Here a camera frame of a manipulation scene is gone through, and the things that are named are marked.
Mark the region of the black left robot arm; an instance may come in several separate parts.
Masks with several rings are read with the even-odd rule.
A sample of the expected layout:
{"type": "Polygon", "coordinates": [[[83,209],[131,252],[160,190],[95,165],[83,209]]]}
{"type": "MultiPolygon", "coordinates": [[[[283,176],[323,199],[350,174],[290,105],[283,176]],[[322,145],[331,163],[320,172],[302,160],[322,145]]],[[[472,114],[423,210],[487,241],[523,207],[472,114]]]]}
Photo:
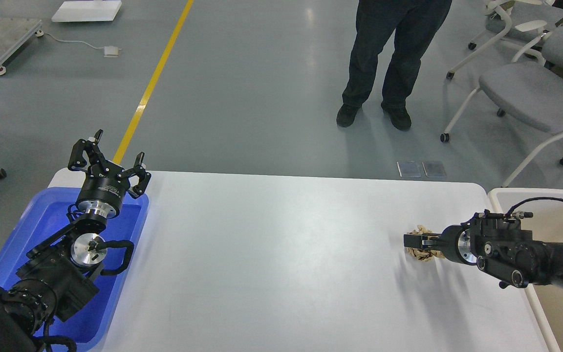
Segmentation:
{"type": "Polygon", "coordinates": [[[18,282],[0,286],[0,352],[50,352],[63,345],[77,350],[74,339],[51,335],[54,319],[65,322],[98,292],[100,276],[118,276],[128,269],[135,245],[129,239],[101,236],[108,220],[121,213],[127,196],[140,198],[152,175],[144,152],[125,169],[100,150],[103,130],[78,140],[67,165],[85,174],[76,201],[67,208],[67,225],[28,250],[27,262],[16,271],[18,282]]]}

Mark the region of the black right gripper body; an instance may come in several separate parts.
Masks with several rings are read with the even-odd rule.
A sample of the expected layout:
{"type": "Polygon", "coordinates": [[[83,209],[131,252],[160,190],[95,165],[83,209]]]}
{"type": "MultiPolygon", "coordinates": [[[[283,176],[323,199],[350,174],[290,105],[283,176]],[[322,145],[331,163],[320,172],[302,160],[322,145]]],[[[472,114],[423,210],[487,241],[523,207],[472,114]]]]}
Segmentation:
{"type": "Polygon", "coordinates": [[[477,258],[472,254],[471,239],[461,225],[447,227],[439,236],[440,251],[446,259],[454,263],[476,265],[477,258]]]}

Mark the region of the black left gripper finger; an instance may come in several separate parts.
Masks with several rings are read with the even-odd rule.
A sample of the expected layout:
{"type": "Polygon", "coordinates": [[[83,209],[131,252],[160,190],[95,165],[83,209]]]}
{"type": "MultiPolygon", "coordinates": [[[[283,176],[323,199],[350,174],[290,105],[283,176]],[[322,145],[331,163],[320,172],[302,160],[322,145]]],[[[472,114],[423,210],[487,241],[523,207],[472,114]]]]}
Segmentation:
{"type": "Polygon", "coordinates": [[[68,162],[69,170],[91,173],[94,165],[99,165],[100,171],[108,169],[108,161],[99,147],[102,135],[103,130],[98,130],[94,137],[79,139],[74,143],[68,162]]]}
{"type": "Polygon", "coordinates": [[[145,169],[143,162],[144,157],[145,152],[139,152],[135,159],[134,165],[130,169],[127,169],[127,179],[132,178],[132,176],[136,176],[138,178],[137,184],[133,185],[131,183],[131,187],[129,187],[129,189],[127,190],[127,193],[133,199],[137,199],[145,193],[152,177],[150,172],[145,169]]]}

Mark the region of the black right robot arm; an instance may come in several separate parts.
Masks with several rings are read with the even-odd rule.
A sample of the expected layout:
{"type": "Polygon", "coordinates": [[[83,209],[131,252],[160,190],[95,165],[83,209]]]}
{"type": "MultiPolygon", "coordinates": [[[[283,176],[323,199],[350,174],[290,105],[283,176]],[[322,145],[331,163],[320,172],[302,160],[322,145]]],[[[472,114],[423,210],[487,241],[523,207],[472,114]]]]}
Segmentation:
{"type": "Polygon", "coordinates": [[[506,213],[475,213],[467,222],[451,225],[440,234],[405,234],[404,246],[436,250],[451,262],[475,265],[498,279],[499,286],[519,289],[554,285],[563,289],[563,242],[533,239],[521,227],[532,212],[513,205],[506,213]]]}

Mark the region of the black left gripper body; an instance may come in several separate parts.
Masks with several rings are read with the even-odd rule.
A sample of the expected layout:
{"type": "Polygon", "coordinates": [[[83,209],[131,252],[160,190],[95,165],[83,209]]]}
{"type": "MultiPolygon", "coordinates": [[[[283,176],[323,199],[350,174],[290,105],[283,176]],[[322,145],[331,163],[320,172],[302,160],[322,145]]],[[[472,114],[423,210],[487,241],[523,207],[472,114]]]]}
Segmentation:
{"type": "Polygon", "coordinates": [[[107,219],[118,216],[125,193],[130,187],[128,179],[118,178],[123,171],[123,167],[114,163],[110,163],[107,167],[102,167],[99,163],[89,166],[75,202],[77,209],[107,219]]]}

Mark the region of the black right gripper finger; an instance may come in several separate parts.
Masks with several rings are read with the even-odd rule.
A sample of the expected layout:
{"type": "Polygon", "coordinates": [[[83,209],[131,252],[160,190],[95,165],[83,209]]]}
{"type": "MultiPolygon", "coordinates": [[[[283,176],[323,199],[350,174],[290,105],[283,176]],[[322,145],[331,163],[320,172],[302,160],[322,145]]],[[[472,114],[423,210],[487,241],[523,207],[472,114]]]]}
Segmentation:
{"type": "Polygon", "coordinates": [[[419,250],[441,250],[438,234],[404,234],[404,247],[419,250]]]}

